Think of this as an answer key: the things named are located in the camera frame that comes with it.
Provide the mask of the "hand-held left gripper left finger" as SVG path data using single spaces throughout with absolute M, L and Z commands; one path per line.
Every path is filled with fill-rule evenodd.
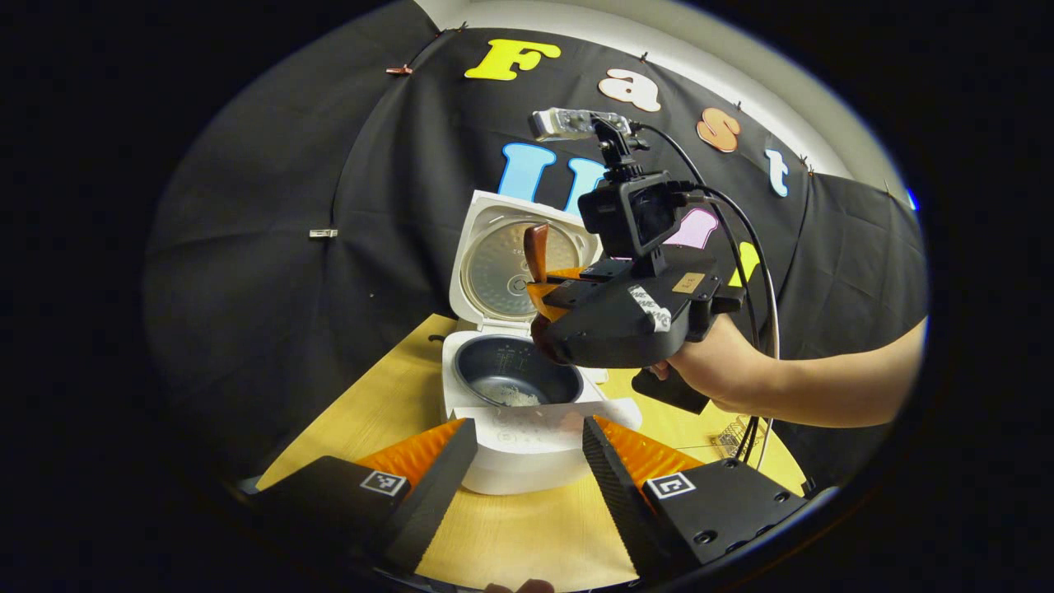
M 413 573 L 477 453 L 477 424 L 455 419 L 355 461 L 323 455 L 249 503 L 308 559 Z

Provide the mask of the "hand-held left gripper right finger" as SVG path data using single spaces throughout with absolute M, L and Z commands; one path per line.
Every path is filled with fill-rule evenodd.
M 726 564 L 807 505 L 742 460 L 704 463 L 601 416 L 582 450 L 640 581 Z

